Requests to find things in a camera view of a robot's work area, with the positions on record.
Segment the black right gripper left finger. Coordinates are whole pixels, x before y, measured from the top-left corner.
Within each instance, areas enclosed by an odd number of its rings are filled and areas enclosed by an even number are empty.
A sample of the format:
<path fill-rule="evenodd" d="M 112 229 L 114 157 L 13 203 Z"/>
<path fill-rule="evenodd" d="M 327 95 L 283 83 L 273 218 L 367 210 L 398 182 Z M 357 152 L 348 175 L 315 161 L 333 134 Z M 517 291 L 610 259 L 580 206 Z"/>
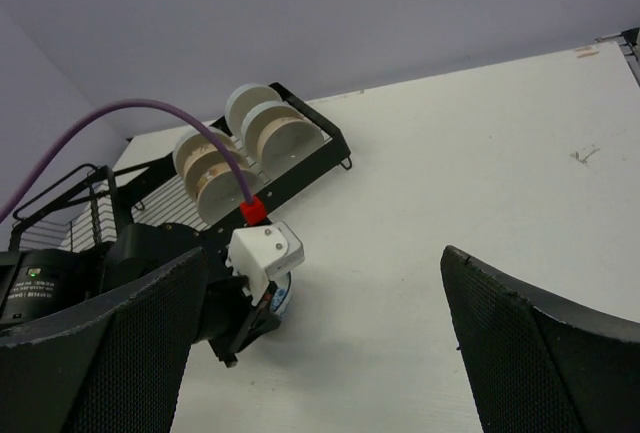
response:
<path fill-rule="evenodd" d="M 205 293 L 196 249 L 1 336 L 4 432 L 167 432 Z"/>

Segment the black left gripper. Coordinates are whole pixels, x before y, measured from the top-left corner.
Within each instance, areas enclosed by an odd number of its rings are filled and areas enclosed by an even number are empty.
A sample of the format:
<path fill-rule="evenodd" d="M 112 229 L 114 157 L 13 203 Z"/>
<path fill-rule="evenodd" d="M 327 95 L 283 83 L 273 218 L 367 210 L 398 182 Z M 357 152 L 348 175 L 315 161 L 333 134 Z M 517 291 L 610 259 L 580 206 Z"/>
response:
<path fill-rule="evenodd" d="M 258 304 L 253 305 L 249 279 L 235 272 L 221 240 L 203 233 L 201 246 L 208 280 L 196 340 L 208 342 L 218 360 L 233 367 L 238 353 L 281 325 L 272 308 L 277 286 L 270 282 Z"/>

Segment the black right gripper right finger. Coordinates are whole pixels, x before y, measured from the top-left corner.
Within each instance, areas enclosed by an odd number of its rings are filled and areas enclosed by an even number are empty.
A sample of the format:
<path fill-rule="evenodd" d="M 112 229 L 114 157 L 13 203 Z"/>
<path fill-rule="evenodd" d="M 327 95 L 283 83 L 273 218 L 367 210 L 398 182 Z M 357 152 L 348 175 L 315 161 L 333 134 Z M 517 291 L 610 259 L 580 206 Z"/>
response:
<path fill-rule="evenodd" d="M 440 270 L 486 432 L 636 432 L 639 325 L 447 246 Z"/>

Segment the blue floral white bowl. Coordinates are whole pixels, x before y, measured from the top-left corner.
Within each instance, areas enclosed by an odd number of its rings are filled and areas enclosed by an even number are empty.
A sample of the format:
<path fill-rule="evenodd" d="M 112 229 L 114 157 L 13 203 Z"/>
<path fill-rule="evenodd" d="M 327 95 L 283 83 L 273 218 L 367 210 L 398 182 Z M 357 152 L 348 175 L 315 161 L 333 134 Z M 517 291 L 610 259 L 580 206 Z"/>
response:
<path fill-rule="evenodd" d="M 270 312 L 279 320 L 283 320 L 292 297 L 293 283 L 291 273 L 288 272 L 277 278 L 272 281 L 272 284 L 275 286 L 275 290 L 271 299 Z"/>

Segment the plain beige bowl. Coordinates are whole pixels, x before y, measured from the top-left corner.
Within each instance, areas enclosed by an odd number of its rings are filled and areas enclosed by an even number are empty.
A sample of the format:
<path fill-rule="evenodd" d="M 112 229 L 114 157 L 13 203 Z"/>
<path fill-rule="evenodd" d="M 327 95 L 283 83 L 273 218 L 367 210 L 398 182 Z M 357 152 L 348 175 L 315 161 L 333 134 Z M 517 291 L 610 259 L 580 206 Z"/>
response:
<path fill-rule="evenodd" d="M 301 118 L 279 118 L 259 136 L 258 161 L 266 176 L 276 179 L 321 148 L 324 137 L 313 123 Z"/>

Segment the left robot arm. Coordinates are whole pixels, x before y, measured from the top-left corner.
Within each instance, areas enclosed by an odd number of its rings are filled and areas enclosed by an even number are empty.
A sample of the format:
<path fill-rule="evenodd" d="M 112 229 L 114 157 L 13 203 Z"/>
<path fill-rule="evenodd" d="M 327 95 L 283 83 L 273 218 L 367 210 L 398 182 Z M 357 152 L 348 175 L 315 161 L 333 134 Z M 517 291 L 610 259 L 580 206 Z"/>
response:
<path fill-rule="evenodd" d="M 208 279 L 196 342 L 210 344 L 226 366 L 260 336 L 279 328 L 269 285 L 258 305 L 245 293 L 246 278 L 233 272 L 219 242 L 189 226 L 130 224 L 114 241 L 81 252 L 56 248 L 1 255 L 1 333 L 138 280 L 189 251 L 205 254 Z"/>

